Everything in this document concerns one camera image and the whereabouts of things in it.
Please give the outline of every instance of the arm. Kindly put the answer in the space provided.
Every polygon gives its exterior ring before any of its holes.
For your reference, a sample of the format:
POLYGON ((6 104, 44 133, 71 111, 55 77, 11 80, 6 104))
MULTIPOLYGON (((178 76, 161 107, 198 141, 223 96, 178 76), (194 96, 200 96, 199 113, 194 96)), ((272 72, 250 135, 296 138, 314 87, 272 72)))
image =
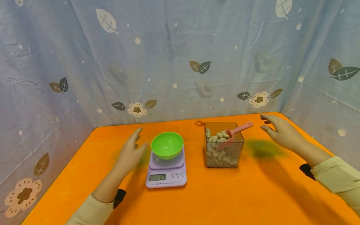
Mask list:
POLYGON ((137 129, 127 140, 114 168, 72 215, 66 225, 103 225, 107 221, 113 211, 114 198, 121 182, 136 167, 147 148, 147 143, 145 143, 139 149, 135 149, 141 130, 142 128, 137 129))
POLYGON ((360 217, 360 172, 339 157, 305 140, 286 120, 273 115, 260 115, 265 124, 273 124, 275 130, 261 126, 280 146, 296 153, 311 167, 316 181, 338 195, 360 217))

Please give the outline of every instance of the flower print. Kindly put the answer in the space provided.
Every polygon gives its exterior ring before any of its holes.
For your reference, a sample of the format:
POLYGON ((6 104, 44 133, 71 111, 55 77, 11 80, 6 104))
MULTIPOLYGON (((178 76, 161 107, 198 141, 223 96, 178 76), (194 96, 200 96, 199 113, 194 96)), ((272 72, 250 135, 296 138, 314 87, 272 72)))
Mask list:
POLYGON ((41 180, 32 182, 31 178, 25 178, 19 181, 15 190, 10 192, 5 199, 5 205, 8 209, 5 217, 15 216, 20 210, 24 211, 36 201, 36 194, 41 190, 41 180))
POLYGON ((253 98, 249 100, 249 103, 253 107, 259 108, 260 106, 265 106, 269 100, 267 99, 268 93, 266 91, 256 93, 253 98))
POLYGON ((146 109, 143 109, 143 105, 140 102, 136 102, 135 104, 131 103, 127 111, 130 115, 134 115, 136 117, 146 115, 146 109))

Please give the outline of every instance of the left hand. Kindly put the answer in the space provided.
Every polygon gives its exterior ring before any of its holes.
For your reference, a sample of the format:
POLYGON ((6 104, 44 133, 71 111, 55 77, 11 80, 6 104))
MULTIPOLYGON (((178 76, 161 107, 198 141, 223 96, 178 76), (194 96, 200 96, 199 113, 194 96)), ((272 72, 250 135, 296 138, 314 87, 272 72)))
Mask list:
POLYGON ((142 130, 143 128, 140 127, 130 136, 125 145, 122 147, 119 158, 116 162, 115 167, 121 168, 121 170, 125 173, 129 173, 138 165, 148 146, 148 144, 145 143, 140 148, 136 149, 138 146, 136 142, 140 139, 139 134, 142 130))

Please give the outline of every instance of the fabric backdrop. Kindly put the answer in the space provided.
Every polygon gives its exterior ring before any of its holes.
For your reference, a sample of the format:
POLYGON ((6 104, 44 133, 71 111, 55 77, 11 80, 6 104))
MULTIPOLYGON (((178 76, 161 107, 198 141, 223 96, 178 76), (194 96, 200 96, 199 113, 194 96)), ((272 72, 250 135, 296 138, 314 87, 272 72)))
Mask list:
POLYGON ((282 111, 360 168, 359 7, 0 1, 1 224, 24 220, 99 126, 282 111))

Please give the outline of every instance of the purple kitchen scale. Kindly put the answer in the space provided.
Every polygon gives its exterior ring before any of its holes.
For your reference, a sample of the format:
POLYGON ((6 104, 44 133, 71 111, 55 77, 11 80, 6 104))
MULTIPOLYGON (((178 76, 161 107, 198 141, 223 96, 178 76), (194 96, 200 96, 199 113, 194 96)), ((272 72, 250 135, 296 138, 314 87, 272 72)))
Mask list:
POLYGON ((151 151, 146 186, 148 188, 169 188, 186 184, 184 146, 176 158, 163 160, 151 151))

